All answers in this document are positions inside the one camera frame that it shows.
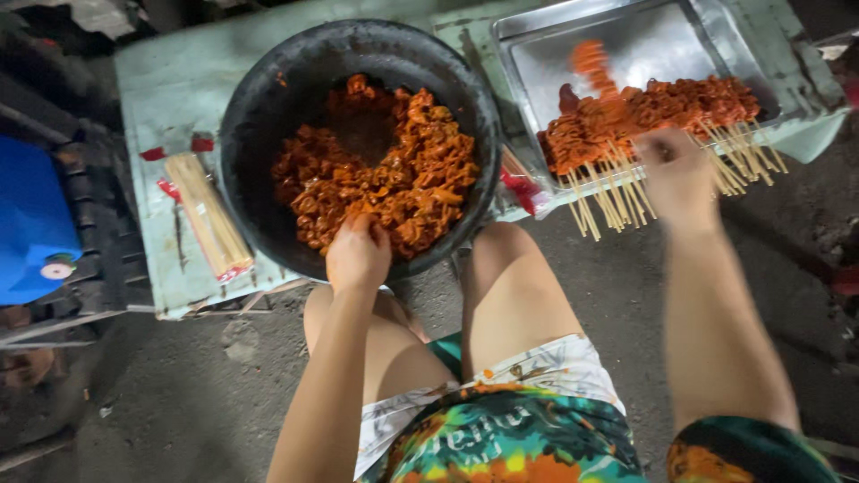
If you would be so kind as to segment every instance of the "aluminum tray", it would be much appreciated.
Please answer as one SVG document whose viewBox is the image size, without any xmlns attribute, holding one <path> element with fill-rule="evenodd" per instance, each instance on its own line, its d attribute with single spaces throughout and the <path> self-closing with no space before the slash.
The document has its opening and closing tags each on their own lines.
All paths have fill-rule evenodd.
<svg viewBox="0 0 859 483">
<path fill-rule="evenodd" d="M 585 77 L 567 70 L 573 46 L 585 39 L 605 43 L 619 88 L 645 89 L 650 78 L 737 76 L 758 97 L 758 121 L 770 124 L 781 112 L 734 18 L 718 0 L 569 0 L 502 18 L 492 25 L 492 36 L 541 158 L 537 132 L 560 115 L 560 87 L 570 83 L 580 97 L 597 94 Z"/>
</svg>

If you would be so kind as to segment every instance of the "thigh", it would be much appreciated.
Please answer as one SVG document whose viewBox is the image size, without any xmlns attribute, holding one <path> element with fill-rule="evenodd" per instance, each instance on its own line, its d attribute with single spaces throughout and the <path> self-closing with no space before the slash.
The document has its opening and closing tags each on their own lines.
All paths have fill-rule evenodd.
<svg viewBox="0 0 859 483">
<path fill-rule="evenodd" d="M 462 274 L 463 378 L 572 333 L 583 333 L 537 244 L 512 223 L 474 240 Z"/>
<path fill-rule="evenodd" d="M 310 293 L 304 306 L 304 335 L 310 357 L 332 299 L 331 287 L 322 285 Z M 442 361 L 407 328 L 406 314 L 392 297 L 380 294 L 371 317 L 364 362 L 363 404 L 456 380 Z"/>
</svg>

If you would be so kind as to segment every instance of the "colorful shirt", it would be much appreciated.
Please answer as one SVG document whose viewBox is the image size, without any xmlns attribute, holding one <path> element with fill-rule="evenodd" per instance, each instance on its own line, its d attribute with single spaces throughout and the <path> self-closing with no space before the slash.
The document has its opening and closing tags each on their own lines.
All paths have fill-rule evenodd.
<svg viewBox="0 0 859 483">
<path fill-rule="evenodd" d="M 682 483 L 838 481 L 791 431 L 736 417 L 690 425 L 669 450 L 667 468 L 669 480 Z M 496 384 L 430 404 L 359 481 L 647 480 L 629 426 L 611 404 Z"/>
</svg>

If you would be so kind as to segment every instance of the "concrete floor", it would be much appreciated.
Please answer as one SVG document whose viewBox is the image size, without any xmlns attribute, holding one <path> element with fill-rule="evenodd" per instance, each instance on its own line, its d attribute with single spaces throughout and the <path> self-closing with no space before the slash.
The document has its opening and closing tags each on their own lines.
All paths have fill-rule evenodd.
<svg viewBox="0 0 859 483">
<path fill-rule="evenodd" d="M 831 263 L 859 216 L 859 137 L 840 138 L 811 165 L 790 164 L 776 185 L 755 186 L 740 207 Z M 582 239 L 570 214 L 525 220 L 600 350 L 629 410 L 652 481 L 665 479 L 671 406 L 661 355 L 662 234 L 658 226 L 603 241 Z M 824 286 L 728 223 L 760 312 L 795 385 L 812 436 L 859 445 L 855 380 L 813 358 L 847 357 L 855 321 Z M 414 278 L 408 303 L 428 333 L 459 330 L 461 297 L 449 264 Z M 117 318 L 95 347 L 70 354 L 71 376 L 32 394 L 7 396 L 0 449 L 77 421 L 73 448 L 7 473 L 9 481 L 262 481 L 305 364 L 302 305 L 309 288 L 282 294 L 273 315 L 157 322 Z M 82 389 L 91 398 L 85 401 Z M 106 417 L 100 409 L 110 409 Z"/>
</svg>

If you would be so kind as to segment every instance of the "white patterned shorts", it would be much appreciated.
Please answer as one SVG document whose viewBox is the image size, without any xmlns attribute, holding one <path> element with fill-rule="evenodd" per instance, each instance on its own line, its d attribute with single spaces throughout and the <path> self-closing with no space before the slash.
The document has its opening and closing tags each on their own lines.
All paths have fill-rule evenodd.
<svg viewBox="0 0 859 483">
<path fill-rule="evenodd" d="M 413 389 L 364 406 L 355 480 L 385 454 L 406 425 L 431 402 L 478 382 L 518 382 L 560 395 L 602 400 L 626 415 L 596 348 L 585 334 L 574 333 L 495 364 L 467 384 L 448 381 L 438 388 Z"/>
</svg>

